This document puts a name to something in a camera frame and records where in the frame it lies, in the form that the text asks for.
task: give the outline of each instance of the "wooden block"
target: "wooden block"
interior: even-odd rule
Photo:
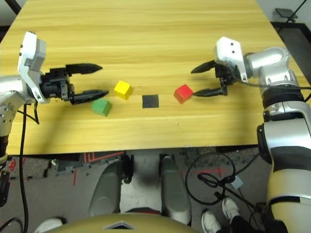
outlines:
[[[127,100],[131,93],[132,87],[126,82],[119,81],[115,87],[115,94],[124,100]]]
[[[192,94],[193,91],[184,84],[175,90],[174,96],[180,103],[184,103],[186,100],[190,99]]]
[[[96,114],[108,116],[112,105],[108,100],[98,99],[93,102],[92,109]]]

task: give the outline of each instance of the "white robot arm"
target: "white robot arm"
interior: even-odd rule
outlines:
[[[15,115],[24,104],[48,103],[50,98],[60,98],[79,104],[105,96],[108,91],[89,90],[74,93],[69,77],[75,73],[89,74],[102,67],[95,64],[72,64],[50,69],[42,73],[46,57],[46,42],[32,32],[26,32],[20,46],[17,70],[19,75],[0,77],[0,207],[6,203],[9,189],[9,174],[4,172],[7,156],[6,147]]]
[[[196,96],[227,95],[227,85],[248,84],[258,78],[264,123],[258,126],[261,157],[272,164],[267,204],[273,217],[282,220],[289,233],[309,232],[311,222],[311,108],[305,103],[295,74],[288,68],[286,48],[272,47],[242,55],[238,41],[222,37],[215,60],[195,68],[199,73],[215,68],[221,88],[205,89]]]

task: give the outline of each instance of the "wooden table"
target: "wooden table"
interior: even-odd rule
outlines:
[[[27,123],[26,154],[256,144],[258,88],[235,84],[227,97],[192,97],[183,105],[173,93],[184,83],[194,91],[219,86],[214,71],[190,71],[213,59],[221,36],[240,41],[244,53],[284,46],[254,0],[28,0],[0,46],[2,75],[17,73],[26,31],[47,42],[44,72],[103,66],[71,82],[77,92],[109,89],[113,104],[108,117],[94,114],[91,103],[40,105],[41,124]],[[293,60],[291,68],[307,85]],[[113,93],[119,80],[133,87],[128,100]],[[159,95],[159,108],[142,109],[142,95],[151,94]],[[9,154],[19,152],[21,120],[13,123]]]

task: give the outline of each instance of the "green cube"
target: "green cube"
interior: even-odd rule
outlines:
[[[96,114],[108,116],[111,106],[108,100],[98,99],[93,102],[92,109]]]

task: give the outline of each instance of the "white sneaker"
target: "white sneaker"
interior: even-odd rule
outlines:
[[[217,233],[221,230],[219,222],[210,210],[205,210],[202,213],[201,223],[204,233]]]
[[[223,213],[225,217],[230,221],[230,223],[235,216],[241,216],[238,206],[231,198],[223,199],[222,206],[223,206]]]
[[[61,227],[63,225],[62,220],[59,218],[49,218],[42,222],[34,231],[34,233],[44,233],[48,232],[57,227]]]

